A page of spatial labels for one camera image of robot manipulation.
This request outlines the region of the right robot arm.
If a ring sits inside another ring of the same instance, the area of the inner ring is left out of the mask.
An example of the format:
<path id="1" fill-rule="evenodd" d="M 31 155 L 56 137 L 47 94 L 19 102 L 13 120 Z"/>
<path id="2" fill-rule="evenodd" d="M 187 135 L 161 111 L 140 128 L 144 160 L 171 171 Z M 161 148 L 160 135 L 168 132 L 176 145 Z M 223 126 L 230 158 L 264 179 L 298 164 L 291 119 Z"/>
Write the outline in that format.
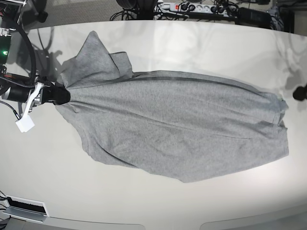
<path id="1" fill-rule="evenodd" d="M 0 2 L 0 96 L 4 100 L 26 103 L 29 96 L 34 92 L 35 86 L 42 83 L 31 106 L 38 104 L 53 103 L 54 105 L 66 104 L 70 101 L 71 95 L 63 86 L 58 86 L 41 77 L 36 68 L 35 50 L 23 28 L 24 7 L 30 4 L 34 9 L 35 19 L 41 23 L 46 21 L 48 16 L 44 9 L 39 9 L 32 0 L 2 0 Z M 29 76 L 7 72 L 7 59 L 12 48 L 17 45 L 12 43 L 12 34 L 18 33 L 27 48 L 30 58 Z"/>

